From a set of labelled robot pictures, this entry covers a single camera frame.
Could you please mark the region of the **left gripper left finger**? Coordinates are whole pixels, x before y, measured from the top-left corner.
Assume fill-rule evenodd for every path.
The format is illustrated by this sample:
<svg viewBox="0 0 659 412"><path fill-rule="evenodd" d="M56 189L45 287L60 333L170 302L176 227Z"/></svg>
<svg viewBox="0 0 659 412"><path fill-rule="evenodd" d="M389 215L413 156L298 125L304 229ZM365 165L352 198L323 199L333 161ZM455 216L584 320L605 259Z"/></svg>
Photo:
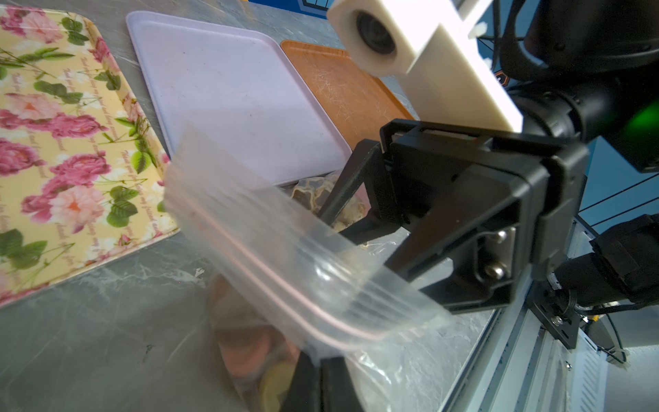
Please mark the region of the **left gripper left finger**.
<svg viewBox="0 0 659 412"><path fill-rule="evenodd" d="M305 352L295 367L291 386L281 412L321 412L321 367Z"/></svg>

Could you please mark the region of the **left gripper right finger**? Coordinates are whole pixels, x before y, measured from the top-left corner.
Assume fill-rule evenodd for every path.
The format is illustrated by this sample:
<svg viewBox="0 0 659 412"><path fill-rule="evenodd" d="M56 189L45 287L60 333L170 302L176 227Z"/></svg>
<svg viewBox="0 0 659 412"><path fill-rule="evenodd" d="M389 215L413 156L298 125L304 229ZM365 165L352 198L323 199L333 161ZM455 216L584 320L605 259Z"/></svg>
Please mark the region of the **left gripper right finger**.
<svg viewBox="0 0 659 412"><path fill-rule="evenodd" d="M344 357L321 362L322 412L363 412Z"/></svg>

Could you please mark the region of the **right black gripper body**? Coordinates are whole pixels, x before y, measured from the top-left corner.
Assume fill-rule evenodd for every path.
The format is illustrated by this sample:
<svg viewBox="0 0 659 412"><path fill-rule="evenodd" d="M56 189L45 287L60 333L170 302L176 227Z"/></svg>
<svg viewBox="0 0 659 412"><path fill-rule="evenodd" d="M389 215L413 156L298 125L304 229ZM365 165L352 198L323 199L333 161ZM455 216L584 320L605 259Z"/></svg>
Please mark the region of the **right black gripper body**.
<svg viewBox="0 0 659 412"><path fill-rule="evenodd" d="M577 140L396 119L380 131L403 226L420 220L463 174L520 180L514 251L520 273L512 281L451 281L423 291L453 313L510 304L525 271L543 280L564 260L590 157Z"/></svg>

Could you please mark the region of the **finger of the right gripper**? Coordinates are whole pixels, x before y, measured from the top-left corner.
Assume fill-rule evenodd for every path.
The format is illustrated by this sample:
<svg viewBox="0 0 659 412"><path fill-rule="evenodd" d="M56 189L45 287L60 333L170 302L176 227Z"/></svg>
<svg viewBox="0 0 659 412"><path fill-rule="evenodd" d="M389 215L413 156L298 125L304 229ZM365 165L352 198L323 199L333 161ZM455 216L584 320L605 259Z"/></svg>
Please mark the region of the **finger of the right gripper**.
<svg viewBox="0 0 659 412"><path fill-rule="evenodd" d="M414 281L446 258L451 281L512 281L520 273L520 180L463 174L438 197L409 235L375 272L378 281Z"/></svg>
<svg viewBox="0 0 659 412"><path fill-rule="evenodd" d="M331 225L363 185L371 206L369 213L380 221L382 216L378 194L383 178L384 160L380 143L362 140L355 147L317 217Z"/></svg>

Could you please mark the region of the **ziploc bag ring cookies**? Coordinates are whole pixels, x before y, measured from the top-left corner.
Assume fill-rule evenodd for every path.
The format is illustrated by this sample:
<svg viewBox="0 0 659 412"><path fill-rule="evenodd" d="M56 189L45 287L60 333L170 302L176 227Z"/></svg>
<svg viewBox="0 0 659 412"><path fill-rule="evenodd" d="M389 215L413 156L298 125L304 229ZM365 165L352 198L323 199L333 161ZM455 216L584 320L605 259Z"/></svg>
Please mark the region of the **ziploc bag ring cookies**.
<svg viewBox="0 0 659 412"><path fill-rule="evenodd" d="M280 411L300 353L344 357L364 411L411 411L411 343L451 324L443 307L207 139L173 154L165 205L214 264L210 319L250 411Z"/></svg>

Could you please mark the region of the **ziploc bag mixed cookies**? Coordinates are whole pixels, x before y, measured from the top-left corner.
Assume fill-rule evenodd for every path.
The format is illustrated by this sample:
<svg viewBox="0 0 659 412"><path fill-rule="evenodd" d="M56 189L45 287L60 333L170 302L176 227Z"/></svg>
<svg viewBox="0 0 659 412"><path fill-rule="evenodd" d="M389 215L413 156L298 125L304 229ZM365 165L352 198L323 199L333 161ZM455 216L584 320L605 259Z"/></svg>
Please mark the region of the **ziploc bag mixed cookies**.
<svg viewBox="0 0 659 412"><path fill-rule="evenodd" d="M324 176L300 180L292 190L291 199L317 215L334 189L340 173L335 171ZM353 195L331 224L336 232L341 232L367 216L366 204Z"/></svg>

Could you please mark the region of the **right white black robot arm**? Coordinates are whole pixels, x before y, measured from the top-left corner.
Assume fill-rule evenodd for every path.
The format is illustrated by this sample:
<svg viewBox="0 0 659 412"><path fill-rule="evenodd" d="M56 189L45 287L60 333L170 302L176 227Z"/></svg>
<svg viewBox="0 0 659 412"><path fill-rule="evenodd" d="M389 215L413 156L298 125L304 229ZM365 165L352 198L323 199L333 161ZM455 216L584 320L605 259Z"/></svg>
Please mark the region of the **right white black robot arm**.
<svg viewBox="0 0 659 412"><path fill-rule="evenodd" d="M338 1L328 20L353 61L396 77L418 114L359 142L319 212L332 223L364 186L371 209L343 231L357 244L408 238L386 266L450 312L510 304L530 268L555 274L559 310L585 316L658 301L657 216L618 225L571 263L563 250L583 196L588 144L609 143L638 171L658 168L658 4Z"/></svg>

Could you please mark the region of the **brown plastic tray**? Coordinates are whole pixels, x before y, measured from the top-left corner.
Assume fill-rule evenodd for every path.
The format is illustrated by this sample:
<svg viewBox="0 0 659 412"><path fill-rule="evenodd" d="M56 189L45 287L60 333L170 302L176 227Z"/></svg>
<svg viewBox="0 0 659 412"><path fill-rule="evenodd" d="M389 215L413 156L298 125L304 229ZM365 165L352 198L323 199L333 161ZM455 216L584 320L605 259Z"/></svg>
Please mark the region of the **brown plastic tray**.
<svg viewBox="0 0 659 412"><path fill-rule="evenodd" d="M351 149L378 141L394 119L414 117L386 85L361 70L341 49L298 41L281 48Z"/></svg>

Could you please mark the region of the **lavender plastic tray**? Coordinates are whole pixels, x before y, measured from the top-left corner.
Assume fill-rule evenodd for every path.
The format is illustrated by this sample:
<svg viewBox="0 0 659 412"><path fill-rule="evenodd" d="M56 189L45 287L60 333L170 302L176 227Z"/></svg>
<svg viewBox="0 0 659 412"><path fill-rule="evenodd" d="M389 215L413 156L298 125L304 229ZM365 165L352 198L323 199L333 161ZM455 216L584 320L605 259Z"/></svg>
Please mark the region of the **lavender plastic tray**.
<svg viewBox="0 0 659 412"><path fill-rule="evenodd" d="M170 153L195 137L282 185L343 168L351 150L280 46L259 32L148 11L127 26Z"/></svg>

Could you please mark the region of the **floral pattern tray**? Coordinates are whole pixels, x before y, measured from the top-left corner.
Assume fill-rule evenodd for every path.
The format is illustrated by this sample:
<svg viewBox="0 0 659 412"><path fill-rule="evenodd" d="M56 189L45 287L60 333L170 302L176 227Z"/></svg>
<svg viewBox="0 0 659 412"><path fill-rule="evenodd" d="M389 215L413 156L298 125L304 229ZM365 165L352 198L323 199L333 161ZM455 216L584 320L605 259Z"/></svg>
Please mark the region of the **floral pattern tray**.
<svg viewBox="0 0 659 412"><path fill-rule="evenodd" d="M173 235L168 163L89 19L1 8L3 305Z"/></svg>

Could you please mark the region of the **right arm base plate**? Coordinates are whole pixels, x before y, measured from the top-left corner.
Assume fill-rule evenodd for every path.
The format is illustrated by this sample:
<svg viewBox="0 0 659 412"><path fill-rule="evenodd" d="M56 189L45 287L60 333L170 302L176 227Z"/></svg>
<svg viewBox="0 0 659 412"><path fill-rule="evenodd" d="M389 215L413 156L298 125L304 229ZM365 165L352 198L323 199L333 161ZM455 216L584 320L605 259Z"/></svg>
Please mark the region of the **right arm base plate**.
<svg viewBox="0 0 659 412"><path fill-rule="evenodd" d="M576 348L581 317L574 291L555 290L549 283L533 281L525 303L554 339L567 350Z"/></svg>

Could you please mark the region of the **aluminium front rail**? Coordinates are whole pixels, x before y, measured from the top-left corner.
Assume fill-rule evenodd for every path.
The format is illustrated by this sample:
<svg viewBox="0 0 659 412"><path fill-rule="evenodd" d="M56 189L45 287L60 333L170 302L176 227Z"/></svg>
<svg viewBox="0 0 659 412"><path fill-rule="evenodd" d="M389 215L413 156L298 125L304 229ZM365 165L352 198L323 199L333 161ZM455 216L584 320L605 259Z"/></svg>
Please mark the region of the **aluminium front rail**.
<svg viewBox="0 0 659 412"><path fill-rule="evenodd" d="M526 307L525 271L513 303L497 310L441 407L444 411L602 411L606 355L583 332L565 348Z"/></svg>

